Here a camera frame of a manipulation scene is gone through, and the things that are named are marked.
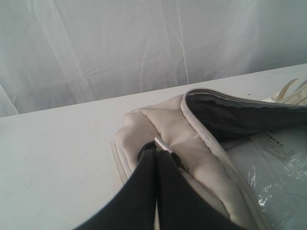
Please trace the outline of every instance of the table surface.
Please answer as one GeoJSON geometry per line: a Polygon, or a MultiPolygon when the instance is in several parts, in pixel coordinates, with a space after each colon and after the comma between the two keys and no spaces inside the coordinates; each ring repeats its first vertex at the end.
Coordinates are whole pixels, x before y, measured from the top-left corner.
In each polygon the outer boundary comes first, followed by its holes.
{"type": "Polygon", "coordinates": [[[0,118],[0,229],[68,230],[103,207],[125,113],[192,88],[263,100],[306,72],[303,64],[0,118]]]}

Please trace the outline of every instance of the bag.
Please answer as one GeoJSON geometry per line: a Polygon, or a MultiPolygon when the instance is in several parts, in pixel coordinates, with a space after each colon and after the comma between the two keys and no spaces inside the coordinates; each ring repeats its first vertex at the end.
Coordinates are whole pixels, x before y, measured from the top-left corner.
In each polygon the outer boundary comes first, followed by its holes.
{"type": "Polygon", "coordinates": [[[240,171],[244,155],[236,165],[232,156],[251,135],[306,122],[307,107],[246,100],[209,89],[134,110],[125,115],[111,143],[116,190],[136,168],[140,149],[161,137],[180,157],[182,175],[210,206],[245,229],[271,229],[274,222],[264,215],[246,171],[240,171]]]}

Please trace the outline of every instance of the cream fabric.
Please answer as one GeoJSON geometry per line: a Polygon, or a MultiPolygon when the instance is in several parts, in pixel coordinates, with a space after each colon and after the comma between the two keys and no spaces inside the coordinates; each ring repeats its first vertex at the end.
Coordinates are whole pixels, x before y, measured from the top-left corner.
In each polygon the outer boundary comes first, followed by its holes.
{"type": "Polygon", "coordinates": [[[142,146],[160,136],[182,159],[187,169],[183,176],[206,202],[245,229],[269,229],[248,184],[215,138],[189,111],[185,96],[125,115],[112,142],[122,184],[137,166],[142,146]]]}

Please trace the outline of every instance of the white fabric backdrop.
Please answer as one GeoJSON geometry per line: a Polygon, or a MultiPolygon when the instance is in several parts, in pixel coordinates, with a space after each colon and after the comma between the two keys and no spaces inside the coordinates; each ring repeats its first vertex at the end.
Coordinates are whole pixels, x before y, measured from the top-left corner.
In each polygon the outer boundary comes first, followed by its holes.
{"type": "Polygon", "coordinates": [[[0,0],[0,116],[307,62],[306,0],[0,0]]]}

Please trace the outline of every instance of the tag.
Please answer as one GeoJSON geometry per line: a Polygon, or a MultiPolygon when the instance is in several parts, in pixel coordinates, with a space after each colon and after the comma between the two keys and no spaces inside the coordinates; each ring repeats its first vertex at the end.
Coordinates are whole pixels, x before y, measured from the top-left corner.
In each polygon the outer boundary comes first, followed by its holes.
{"type": "Polygon", "coordinates": [[[272,153],[274,156],[284,159],[289,150],[270,132],[262,132],[249,137],[264,150],[272,153]]]}

